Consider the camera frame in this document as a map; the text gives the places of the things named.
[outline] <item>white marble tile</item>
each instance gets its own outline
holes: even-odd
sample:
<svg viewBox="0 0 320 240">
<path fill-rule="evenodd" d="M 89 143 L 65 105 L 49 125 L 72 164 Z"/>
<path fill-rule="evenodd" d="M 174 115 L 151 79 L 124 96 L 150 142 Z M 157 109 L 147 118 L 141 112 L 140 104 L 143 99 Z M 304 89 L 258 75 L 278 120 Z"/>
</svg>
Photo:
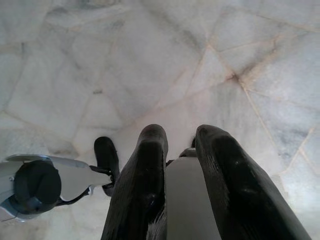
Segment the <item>white marble tile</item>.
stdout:
<svg viewBox="0 0 320 240">
<path fill-rule="evenodd" d="M 98 137 L 114 134 L 123 126 L 113 103 L 103 93 L 93 95 L 83 116 L 73 144 L 80 153 L 94 147 Z"/>
<path fill-rule="evenodd" d="M 113 43 L 117 37 L 117 33 L 125 24 L 126 15 L 127 11 L 124 10 L 122 13 L 86 22 L 81 25 L 70 27 L 69 29 Z"/>
<path fill-rule="evenodd" d="M 2 0 L 0 2 L 0 45 L 37 38 L 51 0 Z"/>
<path fill-rule="evenodd" d="M 233 6 L 250 10 L 252 13 L 256 13 L 263 0 L 228 0 L 226 1 L 227 6 Z"/>
<path fill-rule="evenodd" d="M 41 134 L 50 156 L 67 159 L 75 159 L 78 157 L 76 149 L 69 141 L 61 139 L 48 131 L 41 131 Z"/>
<path fill-rule="evenodd" d="M 320 112 L 249 91 L 279 155 L 288 165 L 308 132 L 320 121 Z"/>
<path fill-rule="evenodd" d="M 23 129 L 26 126 L 26 123 L 23 121 L 20 121 L 5 112 L 0 113 L 0 129 Z"/>
<path fill-rule="evenodd" d="M 214 125 L 229 132 L 270 175 L 284 170 L 267 132 L 239 83 L 228 80 L 186 102 L 196 125 Z"/>
<path fill-rule="evenodd" d="M 89 151 L 80 154 L 76 160 L 82 161 L 87 163 L 88 165 L 97 166 L 97 160 L 95 156 L 94 148 L 90 149 Z"/>
<path fill-rule="evenodd" d="M 72 2 L 71 0 L 52 0 L 51 6 L 49 11 L 52 11 L 54 9 L 62 8 L 64 7 L 68 2 Z"/>
<path fill-rule="evenodd" d="M 195 67 L 187 68 L 182 72 L 169 90 L 161 96 L 160 101 L 157 103 L 155 108 L 163 108 L 182 100 L 186 96 L 187 90 L 190 87 L 194 76 L 193 72 L 195 72 Z"/>
<path fill-rule="evenodd" d="M 96 83 L 103 75 L 110 48 L 111 44 L 107 40 L 85 33 L 78 34 L 71 47 L 70 61 L 75 62 L 88 82 Z"/>
<path fill-rule="evenodd" d="M 39 131 L 33 129 L 0 129 L 0 162 L 14 154 L 44 154 L 48 149 Z"/>
<path fill-rule="evenodd" d="M 43 240 L 79 239 L 79 227 L 76 224 L 71 206 L 55 207 L 46 214 L 48 228 Z"/>
<path fill-rule="evenodd" d="M 131 122 L 154 107 L 199 58 L 198 49 L 165 20 L 134 11 L 108 56 L 103 91 Z"/>
<path fill-rule="evenodd" d="M 314 7 L 314 0 L 263 0 L 258 13 L 290 24 L 305 25 Z"/>
<path fill-rule="evenodd" d="M 302 146 L 306 157 L 311 161 L 314 169 L 320 172 L 320 128 L 319 125 L 315 127 L 309 134 L 306 142 Z"/>
<path fill-rule="evenodd" d="M 238 77 L 265 61 L 275 50 L 273 40 L 251 43 L 219 52 Z"/>
<path fill-rule="evenodd" d="M 0 145 L 0 162 L 14 154 L 49 153 L 41 131 L 5 112 L 0 113 Z"/>
<path fill-rule="evenodd" d="M 313 172 L 300 154 L 280 176 L 288 193 L 288 204 L 311 238 L 316 239 L 314 237 L 319 236 L 320 176 Z"/>
<path fill-rule="evenodd" d="M 93 195 L 85 196 L 71 205 L 79 239 L 100 240 L 105 226 L 111 198 L 98 186 Z"/>
<path fill-rule="evenodd" d="M 143 0 L 144 11 L 157 15 L 185 35 L 195 46 L 204 48 L 219 17 L 223 1 Z"/>
<path fill-rule="evenodd" d="M 82 28 L 85 24 L 105 20 L 105 18 L 116 16 L 128 10 L 126 6 L 120 4 L 110 7 L 86 6 L 89 5 L 75 2 L 75 6 L 72 7 L 70 2 L 68 4 L 62 3 L 62 5 L 57 5 L 57 7 L 48 12 L 45 21 L 64 28 L 74 28 L 77 26 Z"/>
<path fill-rule="evenodd" d="M 320 29 L 320 3 L 318 1 L 314 1 L 311 14 L 309 15 L 306 25 L 316 30 Z"/>
<path fill-rule="evenodd" d="M 308 33 L 286 39 L 274 58 L 244 79 L 247 88 L 275 99 L 288 100 L 319 110 L 319 34 Z"/>
<path fill-rule="evenodd" d="M 119 0 L 89 0 L 87 1 L 89 5 L 93 5 L 96 7 L 102 7 L 102 6 L 112 6 L 115 5 L 117 3 L 119 3 Z"/>
<path fill-rule="evenodd" d="M 134 123 L 122 128 L 111 136 L 118 154 L 120 170 L 126 165 L 134 152 L 141 131 L 142 128 Z"/>
<path fill-rule="evenodd" d="M 211 47 L 207 47 L 187 90 L 187 95 L 190 96 L 220 84 L 231 78 L 232 75 L 232 71 L 222 61 L 219 54 Z"/>
<path fill-rule="evenodd" d="M 0 47 L 0 112 L 9 101 L 22 68 L 23 54 L 21 44 Z"/>
<path fill-rule="evenodd" d="M 83 23 L 79 17 L 59 5 L 47 13 L 45 16 L 45 21 L 52 25 L 57 25 L 64 28 L 71 28 Z"/>
<path fill-rule="evenodd" d="M 285 23 L 254 15 L 234 7 L 225 7 L 214 28 L 211 45 L 218 51 L 290 36 L 298 29 Z"/>
<path fill-rule="evenodd" d="M 0 224 L 1 240 L 43 240 L 50 227 L 47 213 L 26 222 L 10 222 Z"/>
<path fill-rule="evenodd" d="M 44 25 L 8 105 L 8 112 L 71 139 L 99 79 L 108 44 Z"/>
</svg>

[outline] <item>floor tile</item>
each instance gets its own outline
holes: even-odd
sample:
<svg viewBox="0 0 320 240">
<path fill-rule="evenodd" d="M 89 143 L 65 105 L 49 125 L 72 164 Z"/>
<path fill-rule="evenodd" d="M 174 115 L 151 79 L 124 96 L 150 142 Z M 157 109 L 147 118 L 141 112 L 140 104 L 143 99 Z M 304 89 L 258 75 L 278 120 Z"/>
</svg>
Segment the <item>floor tile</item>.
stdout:
<svg viewBox="0 0 320 240">
<path fill-rule="evenodd" d="M 186 102 L 196 124 L 209 124 L 229 132 L 270 175 L 285 169 L 283 160 L 252 108 L 245 91 L 228 80 L 200 92 Z"/>
<path fill-rule="evenodd" d="M 320 121 L 320 112 L 293 103 L 249 92 L 278 154 L 289 165 L 311 128 Z"/>
<path fill-rule="evenodd" d="M 49 11 L 45 16 L 45 21 L 64 28 L 71 28 L 82 24 L 80 18 L 61 6 Z"/>
<path fill-rule="evenodd" d="M 41 134 L 50 156 L 67 159 L 75 159 L 78 157 L 78 152 L 69 141 L 61 139 L 48 131 L 41 131 Z"/>
<path fill-rule="evenodd" d="M 110 137 L 118 154 L 120 170 L 126 165 L 134 152 L 142 129 L 143 127 L 138 127 L 133 123 Z"/>
<path fill-rule="evenodd" d="M 89 2 L 68 1 L 64 6 L 70 14 L 79 18 L 83 24 L 92 21 L 105 19 L 123 11 L 126 11 L 127 7 L 114 1 L 111 6 L 94 6 Z"/>
<path fill-rule="evenodd" d="M 85 196 L 71 206 L 80 239 L 100 240 L 111 198 L 98 186 L 93 195 Z"/>
<path fill-rule="evenodd" d="M 52 0 L 51 6 L 49 11 L 52 11 L 54 9 L 62 8 L 64 7 L 68 2 L 74 2 L 75 0 Z"/>
<path fill-rule="evenodd" d="M 10 100 L 23 67 L 22 45 L 0 47 L 0 111 Z"/>
<path fill-rule="evenodd" d="M 22 0 L 2 0 L 0 45 L 35 40 L 50 5 L 50 0 L 31 0 L 27 3 Z"/>
<path fill-rule="evenodd" d="M 118 32 L 124 26 L 127 14 L 130 14 L 127 12 L 130 11 L 124 8 L 123 10 L 119 11 L 118 14 L 86 22 L 74 27 L 69 27 L 69 29 L 96 37 L 103 41 L 110 41 L 112 43 L 117 38 Z"/>
<path fill-rule="evenodd" d="M 108 56 L 103 91 L 125 121 L 151 109 L 200 52 L 165 20 L 133 12 Z"/>
<path fill-rule="evenodd" d="M 312 239 L 317 239 L 314 237 L 319 236 L 320 176 L 315 174 L 300 154 L 280 176 L 288 193 L 288 204 Z"/>
<path fill-rule="evenodd" d="M 190 67 L 183 71 L 169 90 L 161 96 L 156 108 L 163 108 L 182 100 L 187 94 L 195 71 L 196 67 Z"/>
<path fill-rule="evenodd" d="M 93 146 L 92 146 L 92 149 L 90 149 L 89 151 L 80 154 L 76 158 L 76 160 L 85 162 L 88 165 L 97 166 L 97 160 L 96 160 L 95 151 L 94 151 Z"/>
<path fill-rule="evenodd" d="M 311 161 L 315 170 L 320 172 L 320 128 L 319 125 L 315 127 L 309 134 L 302 149 L 305 151 L 306 157 Z"/>
<path fill-rule="evenodd" d="M 309 15 L 309 18 L 306 22 L 306 25 L 311 28 L 314 28 L 315 30 L 319 30 L 320 29 L 319 13 L 320 13 L 320 4 L 317 1 L 314 1 L 313 6 L 312 6 L 312 10 L 311 10 L 311 14 Z"/>
<path fill-rule="evenodd" d="M 98 137 L 109 137 L 123 127 L 123 120 L 103 93 L 93 95 L 86 109 L 73 139 L 80 153 L 92 149 Z"/>
<path fill-rule="evenodd" d="M 43 240 L 79 239 L 79 227 L 76 224 L 71 206 L 55 207 L 47 212 L 48 228 Z"/>
<path fill-rule="evenodd" d="M 246 87 L 319 110 L 318 39 L 318 33 L 308 33 L 281 42 L 275 58 L 259 66 L 257 75 L 248 82 L 244 80 Z"/>
<path fill-rule="evenodd" d="M 43 240 L 47 235 L 49 227 L 47 215 L 42 215 L 27 222 L 1 223 L 0 239 Z"/>
<path fill-rule="evenodd" d="M 0 129 L 23 129 L 26 123 L 16 119 L 4 111 L 0 113 Z"/>
<path fill-rule="evenodd" d="M 275 43 L 269 40 L 224 50 L 219 54 L 237 76 L 242 77 L 273 54 L 274 50 Z"/>
<path fill-rule="evenodd" d="M 295 31 L 297 29 L 285 23 L 234 7 L 225 7 L 217 20 L 210 43 L 216 50 L 223 51 L 292 35 Z"/>
<path fill-rule="evenodd" d="M 187 90 L 187 95 L 190 96 L 201 90 L 220 84 L 231 78 L 232 75 L 232 71 L 228 69 L 219 57 L 219 54 L 211 47 L 207 47 Z"/>
<path fill-rule="evenodd" d="M 48 155 L 39 131 L 33 129 L 0 129 L 0 162 L 15 154 Z"/>
<path fill-rule="evenodd" d="M 233 6 L 249 10 L 252 13 L 256 13 L 263 0 L 228 0 L 227 6 Z"/>
<path fill-rule="evenodd" d="M 306 0 L 263 0 L 258 13 L 290 24 L 305 25 L 315 1 Z"/>
<path fill-rule="evenodd" d="M 143 0 L 141 5 L 145 11 L 172 25 L 197 48 L 204 48 L 224 3 L 220 0 Z"/>
<path fill-rule="evenodd" d="M 8 112 L 66 139 L 75 134 L 108 45 L 59 27 L 44 25 L 28 59 Z"/>
</svg>

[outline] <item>black round cap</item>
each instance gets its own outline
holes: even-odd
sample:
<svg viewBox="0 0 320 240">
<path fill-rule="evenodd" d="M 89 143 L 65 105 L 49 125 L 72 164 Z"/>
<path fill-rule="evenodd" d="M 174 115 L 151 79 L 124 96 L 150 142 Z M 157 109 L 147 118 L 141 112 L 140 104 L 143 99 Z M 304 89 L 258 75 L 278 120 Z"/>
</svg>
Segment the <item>black round cap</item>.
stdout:
<svg viewBox="0 0 320 240">
<path fill-rule="evenodd" d="M 49 161 L 23 164 L 13 182 L 12 206 L 22 214 L 40 214 L 55 207 L 61 194 L 58 170 Z"/>
</svg>

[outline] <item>black knob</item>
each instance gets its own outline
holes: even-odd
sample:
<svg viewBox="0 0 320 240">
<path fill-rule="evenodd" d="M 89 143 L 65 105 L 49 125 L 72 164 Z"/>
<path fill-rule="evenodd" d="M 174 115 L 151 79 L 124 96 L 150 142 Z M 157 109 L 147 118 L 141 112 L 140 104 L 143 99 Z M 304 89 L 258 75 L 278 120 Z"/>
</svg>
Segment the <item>black knob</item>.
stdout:
<svg viewBox="0 0 320 240">
<path fill-rule="evenodd" d="M 61 194 L 58 170 L 49 161 L 23 164 L 13 182 L 12 207 L 22 214 L 41 214 L 56 206 Z"/>
</svg>

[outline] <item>marble floor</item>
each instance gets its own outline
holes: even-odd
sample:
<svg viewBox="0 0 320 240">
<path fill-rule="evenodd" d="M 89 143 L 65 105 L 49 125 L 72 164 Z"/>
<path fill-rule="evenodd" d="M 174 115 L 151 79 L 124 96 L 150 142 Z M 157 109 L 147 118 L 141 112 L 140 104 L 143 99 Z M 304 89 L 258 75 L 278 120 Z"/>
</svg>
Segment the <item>marble floor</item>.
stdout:
<svg viewBox="0 0 320 240">
<path fill-rule="evenodd" d="M 48 154 L 123 167 L 148 124 L 168 160 L 197 126 L 230 132 L 320 240 L 316 0 L 1 0 L 0 161 Z M 0 240 L 99 240 L 110 199 L 0 226 Z"/>
</svg>

